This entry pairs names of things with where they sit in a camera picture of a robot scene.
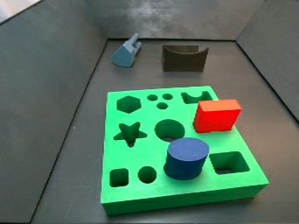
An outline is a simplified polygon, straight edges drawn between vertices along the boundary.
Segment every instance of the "blue block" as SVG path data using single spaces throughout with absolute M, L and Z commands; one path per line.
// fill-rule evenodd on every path
M 142 47 L 142 43 L 136 42 L 139 34 L 136 33 L 134 37 L 118 48 L 112 55 L 112 60 L 119 67 L 131 67 L 136 60 L 136 53 Z
M 164 172 L 173 179 L 197 178 L 210 154 L 210 146 L 198 138 L 183 137 L 169 146 Z

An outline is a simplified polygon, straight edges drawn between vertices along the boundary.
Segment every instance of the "red cube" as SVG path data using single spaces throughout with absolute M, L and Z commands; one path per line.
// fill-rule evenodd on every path
M 231 130 L 242 107 L 237 100 L 201 101 L 193 126 L 198 133 Z

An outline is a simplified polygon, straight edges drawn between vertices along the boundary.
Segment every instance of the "gray floor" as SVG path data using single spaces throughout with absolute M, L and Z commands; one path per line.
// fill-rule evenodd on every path
M 34 223 L 298 222 L 298 123 L 234 42 L 144 40 L 132 68 L 111 61 L 123 41 L 108 41 Z M 162 45 L 210 48 L 203 73 L 164 73 Z M 108 91 L 211 85 L 221 99 L 237 98 L 238 129 L 270 179 L 254 199 L 107 217 L 99 203 Z

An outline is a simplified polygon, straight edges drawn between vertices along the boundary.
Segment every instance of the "gray wall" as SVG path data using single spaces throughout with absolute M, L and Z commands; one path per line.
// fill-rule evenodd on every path
M 28 222 L 107 38 L 83 0 L 0 27 L 0 222 Z
M 42 0 L 2 0 L 0 24 L 40 1 Z
M 110 38 L 237 40 L 263 0 L 96 0 Z
M 267 0 L 238 43 L 299 120 L 299 1 Z

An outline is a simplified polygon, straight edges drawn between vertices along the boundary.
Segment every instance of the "shape sorter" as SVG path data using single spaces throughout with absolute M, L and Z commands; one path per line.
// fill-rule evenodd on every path
M 199 101 L 218 100 L 211 87 L 177 87 L 107 94 L 100 203 L 123 214 L 254 197 L 269 184 L 237 127 L 197 133 Z M 174 139 L 210 146 L 201 175 L 177 180 L 164 173 Z

